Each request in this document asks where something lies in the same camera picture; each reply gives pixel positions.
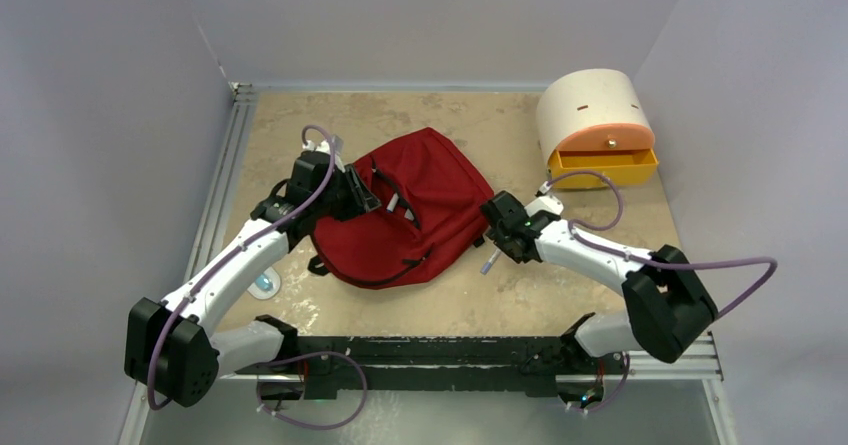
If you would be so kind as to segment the white blue marker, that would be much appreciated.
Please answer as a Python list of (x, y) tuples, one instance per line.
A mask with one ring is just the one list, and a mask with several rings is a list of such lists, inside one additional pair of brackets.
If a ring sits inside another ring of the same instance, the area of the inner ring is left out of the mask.
[(396, 208), (396, 206), (397, 206), (397, 203), (398, 203), (399, 199), (400, 199), (400, 197), (399, 197), (397, 194), (394, 194), (394, 195), (391, 197), (391, 199), (389, 200), (388, 204), (386, 205), (386, 210), (387, 210), (389, 213), (392, 213), (392, 212), (395, 210), (395, 208)]
[(482, 275), (487, 275), (501, 255), (502, 252), (499, 249), (495, 249), (494, 252), (490, 255), (490, 257), (484, 262), (483, 266), (481, 267), (480, 273)]

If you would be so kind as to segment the red student backpack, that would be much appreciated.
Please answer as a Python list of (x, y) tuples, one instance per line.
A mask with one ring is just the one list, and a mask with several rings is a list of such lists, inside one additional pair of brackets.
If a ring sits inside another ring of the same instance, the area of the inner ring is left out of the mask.
[[(311, 236), (311, 273), (371, 290), (422, 284), (483, 244), (488, 223), (480, 206), (493, 189), (437, 130), (395, 138), (354, 167), (382, 205), (348, 221), (319, 220)], [(400, 199), (389, 213), (394, 194)]]

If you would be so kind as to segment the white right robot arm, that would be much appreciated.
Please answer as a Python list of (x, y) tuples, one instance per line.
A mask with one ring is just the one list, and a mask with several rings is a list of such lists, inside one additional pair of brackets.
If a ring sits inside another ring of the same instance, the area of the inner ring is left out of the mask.
[(484, 202), (487, 237), (516, 263), (564, 267), (620, 295), (624, 310), (589, 313), (561, 337), (564, 364), (584, 372), (613, 352), (645, 351), (664, 363), (683, 352), (719, 317), (685, 254), (665, 245), (634, 248), (570, 228), (561, 201), (540, 195), (523, 205), (506, 191)]

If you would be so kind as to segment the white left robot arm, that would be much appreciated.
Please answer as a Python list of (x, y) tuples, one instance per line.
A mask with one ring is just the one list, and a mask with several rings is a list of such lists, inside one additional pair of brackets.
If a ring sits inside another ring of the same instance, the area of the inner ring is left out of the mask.
[(289, 178), (261, 200), (241, 230), (196, 276), (163, 299), (140, 299), (128, 317), (126, 374), (145, 384), (151, 409), (195, 405), (227, 374), (263, 364), (272, 373), (298, 360), (296, 329), (269, 315), (230, 332), (218, 326), (273, 264), (316, 223), (346, 221), (380, 207), (355, 167), (323, 151), (305, 151)]

